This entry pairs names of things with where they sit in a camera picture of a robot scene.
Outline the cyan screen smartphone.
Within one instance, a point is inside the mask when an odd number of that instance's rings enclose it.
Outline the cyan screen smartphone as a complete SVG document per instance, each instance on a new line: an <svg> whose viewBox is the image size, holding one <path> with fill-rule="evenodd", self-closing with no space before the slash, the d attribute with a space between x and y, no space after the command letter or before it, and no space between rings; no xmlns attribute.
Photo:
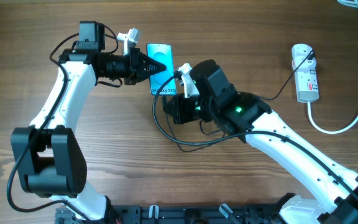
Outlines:
<svg viewBox="0 0 358 224"><path fill-rule="evenodd" d="M158 89L174 75L172 46L169 44L148 43L146 49L147 55L150 58L166 66L165 71L152 75L149 78L150 93L155 95Z"/></svg>

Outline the white charger plug adapter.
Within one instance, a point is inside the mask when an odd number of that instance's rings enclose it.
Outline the white charger plug adapter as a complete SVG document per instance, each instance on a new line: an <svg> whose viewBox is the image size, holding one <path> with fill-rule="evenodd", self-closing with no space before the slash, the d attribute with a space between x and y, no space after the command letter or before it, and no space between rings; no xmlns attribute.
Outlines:
<svg viewBox="0 0 358 224"><path fill-rule="evenodd" d="M300 55L293 58L292 68L294 71L314 70L316 68L314 52L310 52L308 55Z"/></svg>

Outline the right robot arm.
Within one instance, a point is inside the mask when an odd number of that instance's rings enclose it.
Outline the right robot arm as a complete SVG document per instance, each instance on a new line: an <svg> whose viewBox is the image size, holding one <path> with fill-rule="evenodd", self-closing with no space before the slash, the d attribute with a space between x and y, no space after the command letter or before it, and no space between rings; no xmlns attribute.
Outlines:
<svg viewBox="0 0 358 224"><path fill-rule="evenodd" d="M262 151L312 194L290 194L278 206L284 223L358 223L358 173L335 162L294 132L258 96L239 92L214 60L170 72L166 83L185 88L163 107L176 124L212 121L225 139Z"/></svg>

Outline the white power strip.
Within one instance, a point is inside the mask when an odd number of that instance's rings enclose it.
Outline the white power strip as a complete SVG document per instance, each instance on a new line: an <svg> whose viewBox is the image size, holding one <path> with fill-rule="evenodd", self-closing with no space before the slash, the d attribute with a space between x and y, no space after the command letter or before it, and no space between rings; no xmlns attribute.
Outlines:
<svg viewBox="0 0 358 224"><path fill-rule="evenodd" d="M291 48L292 59L300 55L308 55L314 50L306 44L295 44ZM319 99L318 79L314 70L294 71L295 89L298 102L314 102Z"/></svg>

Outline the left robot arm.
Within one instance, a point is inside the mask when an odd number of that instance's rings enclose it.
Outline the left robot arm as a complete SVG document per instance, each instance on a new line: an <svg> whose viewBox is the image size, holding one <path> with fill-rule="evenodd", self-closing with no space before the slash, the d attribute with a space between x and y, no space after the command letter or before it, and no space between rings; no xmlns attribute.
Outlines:
<svg viewBox="0 0 358 224"><path fill-rule="evenodd" d="M87 181L87 166L75 137L75 129L90 91L98 84L119 80L135 85L165 71L164 64L137 47L137 31L112 34L124 51L105 50L107 27L96 21L80 22L73 45L56 59L57 80L39 114L26 128L11 135L15 164L23 191L64 204L80 223L119 223L110 199Z"/></svg>

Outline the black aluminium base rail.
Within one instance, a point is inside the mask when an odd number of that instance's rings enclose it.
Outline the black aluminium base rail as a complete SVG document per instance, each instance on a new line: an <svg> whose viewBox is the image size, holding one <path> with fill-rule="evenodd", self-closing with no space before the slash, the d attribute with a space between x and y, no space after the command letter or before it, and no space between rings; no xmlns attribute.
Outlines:
<svg viewBox="0 0 358 224"><path fill-rule="evenodd" d="M121 223L121 224L259 224L284 223L273 204L199 207L115 206L115 213L105 219L82 220L67 208L56 209L55 223Z"/></svg>

